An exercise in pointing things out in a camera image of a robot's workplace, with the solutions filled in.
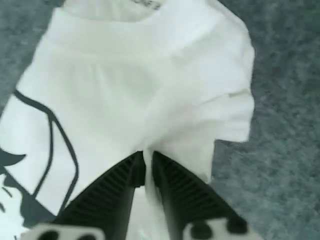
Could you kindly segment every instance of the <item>t-shirt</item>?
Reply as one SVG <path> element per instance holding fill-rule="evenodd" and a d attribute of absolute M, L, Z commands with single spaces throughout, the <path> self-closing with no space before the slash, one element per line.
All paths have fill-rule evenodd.
<path fill-rule="evenodd" d="M 127 239 L 165 240 L 152 152 L 209 183 L 214 141 L 248 139 L 253 61 L 247 28 L 218 1 L 69 0 L 55 8 L 0 119 L 1 239 L 54 219 L 143 151 L 145 187 Z"/>

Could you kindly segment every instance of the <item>white t-shirt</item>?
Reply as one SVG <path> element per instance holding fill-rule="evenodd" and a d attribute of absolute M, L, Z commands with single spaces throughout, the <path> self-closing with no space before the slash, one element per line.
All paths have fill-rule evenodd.
<path fill-rule="evenodd" d="M 214 141 L 248 139 L 253 61 L 245 25 L 217 1 L 69 0 L 56 8 L 0 120 L 0 203 L 10 209 L 0 215 L 9 226 L 1 239 L 54 218 L 136 151 L 147 174 L 133 213 L 161 211 L 153 151 L 208 183 Z M 147 213 L 130 220 L 128 239 L 157 240 L 146 223 L 165 230 Z"/>

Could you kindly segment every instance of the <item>white plastic part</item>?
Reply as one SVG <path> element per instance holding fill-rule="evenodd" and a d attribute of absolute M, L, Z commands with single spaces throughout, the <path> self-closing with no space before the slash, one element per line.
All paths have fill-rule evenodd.
<path fill-rule="evenodd" d="M 84 226 L 67 226 L 55 224 L 38 224 L 32 230 L 23 233 L 21 240 L 38 240 L 43 234 L 55 231 L 58 233 L 57 240 L 79 240 L 81 237 L 91 235 L 95 240 L 106 240 L 101 229 Z"/>
<path fill-rule="evenodd" d="M 248 228 L 248 232 L 245 234 L 234 234 L 228 232 L 226 218 L 211 219 L 205 222 L 212 230 L 212 238 L 208 238 L 206 240 L 263 240 L 259 234 L 250 228 Z M 191 236 L 192 226 L 193 225 L 189 223 L 184 228 L 183 240 L 197 240 Z"/>

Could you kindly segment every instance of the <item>gray carpet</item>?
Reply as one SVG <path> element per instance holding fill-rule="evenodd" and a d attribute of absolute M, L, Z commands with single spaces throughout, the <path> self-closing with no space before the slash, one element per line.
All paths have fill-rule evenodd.
<path fill-rule="evenodd" d="M 251 140 L 218 142 L 213 187 L 265 240 L 320 239 L 320 2 L 222 0 L 256 49 Z M 57 0 L 0 0 L 0 111 Z"/>

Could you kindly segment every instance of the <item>black graphic print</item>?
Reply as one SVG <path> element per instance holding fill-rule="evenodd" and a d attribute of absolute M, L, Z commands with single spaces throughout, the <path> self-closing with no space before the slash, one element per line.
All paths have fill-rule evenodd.
<path fill-rule="evenodd" d="M 6 170 L 6 167 L 13 166 L 23 161 L 26 155 L 11 154 L 6 152 L 4 149 L 0 147 L 0 176 L 5 176 L 4 184 L 2 187 L 0 186 L 0 191 L 3 191 L 3 193 L 5 193 L 9 198 L 13 197 L 12 194 L 10 193 L 10 188 L 14 188 L 15 190 L 18 190 L 21 193 L 22 200 L 21 200 L 21 206 L 20 206 L 20 214 L 23 218 L 23 227 L 29 229 L 39 222 L 47 222 L 55 218 L 55 216 L 50 211 L 48 211 L 44 206 L 42 206 L 36 200 L 36 197 L 39 191 L 42 189 L 43 183 L 48 173 L 50 172 L 51 166 L 53 164 L 53 156 L 55 151 L 54 131 L 53 131 L 54 125 L 57 126 L 58 131 L 60 132 L 63 138 L 63 141 L 68 149 L 68 152 L 71 156 L 71 160 L 74 165 L 74 172 L 75 172 L 72 177 L 71 183 L 69 183 L 69 187 L 64 196 L 64 199 L 60 205 L 61 207 L 59 209 L 59 213 L 66 207 L 68 201 L 70 200 L 71 194 L 76 186 L 76 183 L 79 177 L 79 165 L 78 165 L 78 160 L 76 157 L 75 150 L 67 134 L 65 133 L 61 123 L 58 121 L 56 115 L 48 107 L 44 106 L 40 102 L 37 102 L 35 100 L 32 100 L 24 96 L 18 90 L 14 92 L 14 96 L 23 104 L 44 113 L 47 116 L 47 123 L 48 123 L 48 129 L 49 129 L 49 139 L 48 139 L 49 153 L 48 153 L 48 159 L 46 159 L 47 166 L 35 188 L 35 191 L 32 194 L 28 193 L 22 187 L 22 185 L 19 182 L 17 182 L 15 178 L 11 176 L 10 173 Z M 30 178 L 32 178 L 32 172 L 30 173 L 26 172 L 25 174 L 30 174 Z M 6 206 L 4 205 L 3 200 L 0 198 L 0 214 L 5 211 L 6 211 Z"/>

